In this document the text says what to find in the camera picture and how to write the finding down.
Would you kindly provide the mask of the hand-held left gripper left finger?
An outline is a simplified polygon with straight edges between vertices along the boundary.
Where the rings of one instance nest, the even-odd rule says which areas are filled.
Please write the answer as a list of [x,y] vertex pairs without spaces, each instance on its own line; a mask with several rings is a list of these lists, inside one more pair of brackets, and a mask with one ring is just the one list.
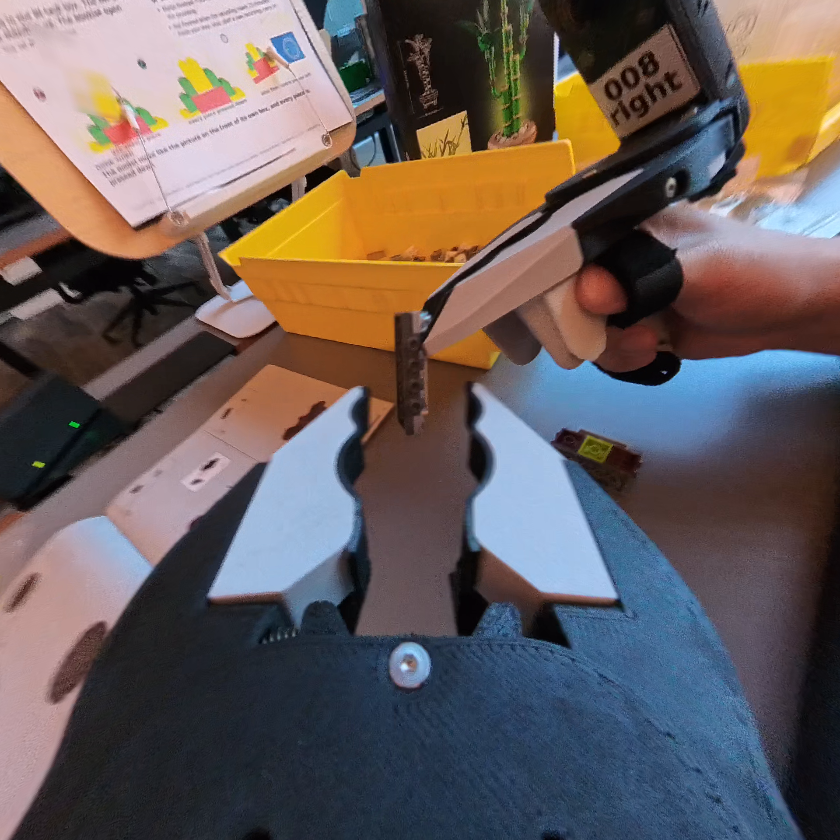
[[276,603],[301,628],[311,604],[329,602],[355,632],[371,578],[354,489],[369,408],[368,390],[356,386],[273,454],[209,589],[210,603]]

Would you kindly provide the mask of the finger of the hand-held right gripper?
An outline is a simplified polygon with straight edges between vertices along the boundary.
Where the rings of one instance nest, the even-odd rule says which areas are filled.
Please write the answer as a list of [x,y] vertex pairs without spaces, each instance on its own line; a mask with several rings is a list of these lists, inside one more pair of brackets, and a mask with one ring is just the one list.
[[[491,241],[515,226],[524,226],[527,232],[540,226],[571,226],[580,240],[583,255],[581,268],[583,268],[588,261],[593,261],[595,257],[595,247],[593,245],[590,247],[590,251],[585,250],[584,239],[589,235],[589,229],[591,227],[599,229],[606,224],[605,221],[600,220],[600,216],[604,216],[606,221],[610,222],[616,209],[624,210],[624,195],[645,184],[647,179],[648,175],[644,167],[631,167],[620,174],[596,171],[595,169],[584,171],[552,189],[545,196],[542,205],[509,226]],[[572,278],[581,268],[567,279]],[[567,279],[561,280],[554,287]]]
[[571,226],[511,227],[427,299],[423,339],[435,356],[572,276],[583,265]]

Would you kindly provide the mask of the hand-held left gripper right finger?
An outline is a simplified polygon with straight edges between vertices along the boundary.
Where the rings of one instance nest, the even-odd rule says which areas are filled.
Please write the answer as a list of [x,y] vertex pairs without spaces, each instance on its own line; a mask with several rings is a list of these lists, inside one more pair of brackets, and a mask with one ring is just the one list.
[[526,635],[550,629],[556,606],[620,605],[568,461],[485,386],[466,387],[468,467],[462,551],[450,575],[458,635],[494,604],[511,604]]

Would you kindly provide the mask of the long grey studded plate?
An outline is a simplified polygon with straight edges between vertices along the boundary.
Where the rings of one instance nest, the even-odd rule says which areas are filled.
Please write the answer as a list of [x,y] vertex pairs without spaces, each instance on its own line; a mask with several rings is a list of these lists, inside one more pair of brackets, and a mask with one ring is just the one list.
[[420,434],[427,416],[427,354],[424,348],[430,318],[425,311],[395,315],[396,413],[408,436]]

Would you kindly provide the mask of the yellow plastic bin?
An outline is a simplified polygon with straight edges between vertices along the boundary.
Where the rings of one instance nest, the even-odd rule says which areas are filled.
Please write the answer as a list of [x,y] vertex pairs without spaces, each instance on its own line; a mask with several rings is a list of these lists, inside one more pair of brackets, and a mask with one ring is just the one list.
[[[788,175],[838,139],[838,103],[830,108],[837,56],[754,62],[740,68],[751,108],[746,159],[760,179]],[[580,75],[557,82],[555,129],[568,140],[578,169],[618,148],[618,138]]]
[[222,251],[289,333],[393,351],[394,316],[419,310],[458,264],[575,173],[571,142],[340,172]]

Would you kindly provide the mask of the grey desk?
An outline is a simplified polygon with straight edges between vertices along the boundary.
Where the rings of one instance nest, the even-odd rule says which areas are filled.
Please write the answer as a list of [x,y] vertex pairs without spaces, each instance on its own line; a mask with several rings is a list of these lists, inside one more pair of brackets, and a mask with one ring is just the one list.
[[[118,495],[268,366],[395,401],[393,355],[279,329],[2,534],[2,590],[56,531]],[[563,428],[643,457],[613,496],[568,461],[620,605],[511,604],[458,635],[466,387],[549,444]],[[286,838],[838,838],[838,361],[684,362],[659,387],[544,355],[432,363],[425,430],[395,419],[354,484],[371,578],[337,766]],[[279,838],[249,834],[242,838]]]

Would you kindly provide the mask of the person's right hand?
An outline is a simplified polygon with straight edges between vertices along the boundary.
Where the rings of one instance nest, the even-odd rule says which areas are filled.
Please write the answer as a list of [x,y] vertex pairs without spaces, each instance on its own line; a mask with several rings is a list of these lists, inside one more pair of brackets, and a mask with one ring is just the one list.
[[672,206],[643,226],[673,249],[684,277],[663,314],[668,337],[650,321],[609,328],[598,364],[624,373],[655,360],[666,343],[703,361],[785,350],[839,355],[838,238],[808,238]]

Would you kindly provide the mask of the pile of small bricks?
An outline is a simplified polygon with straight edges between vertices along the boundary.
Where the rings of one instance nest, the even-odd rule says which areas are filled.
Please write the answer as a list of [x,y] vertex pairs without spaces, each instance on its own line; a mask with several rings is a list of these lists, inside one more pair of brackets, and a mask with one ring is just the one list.
[[398,252],[390,253],[377,249],[367,253],[366,261],[391,261],[397,263],[434,263],[464,265],[481,251],[479,245],[456,245],[448,248],[422,249],[414,245]]

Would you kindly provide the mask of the dark red stickered brick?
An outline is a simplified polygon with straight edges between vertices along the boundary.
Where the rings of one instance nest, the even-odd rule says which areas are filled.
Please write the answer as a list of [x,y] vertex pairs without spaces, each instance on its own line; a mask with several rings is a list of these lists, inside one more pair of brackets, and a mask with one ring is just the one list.
[[550,444],[578,464],[609,494],[622,494],[637,477],[643,457],[622,442],[585,429],[561,429]]

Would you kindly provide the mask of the open instruction booklet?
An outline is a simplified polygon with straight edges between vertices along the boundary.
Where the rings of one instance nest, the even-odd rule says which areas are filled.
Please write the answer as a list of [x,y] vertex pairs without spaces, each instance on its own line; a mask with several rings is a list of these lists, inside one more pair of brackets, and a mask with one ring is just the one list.
[[339,610],[210,603],[267,463],[347,391],[276,366],[2,590],[2,838],[291,837],[362,689]]

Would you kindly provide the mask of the black bamboo print box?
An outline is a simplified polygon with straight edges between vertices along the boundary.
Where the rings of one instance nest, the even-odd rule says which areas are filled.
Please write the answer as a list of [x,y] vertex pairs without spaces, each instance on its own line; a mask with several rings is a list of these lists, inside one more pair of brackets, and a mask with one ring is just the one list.
[[366,3],[408,160],[550,142],[554,33],[533,1]]

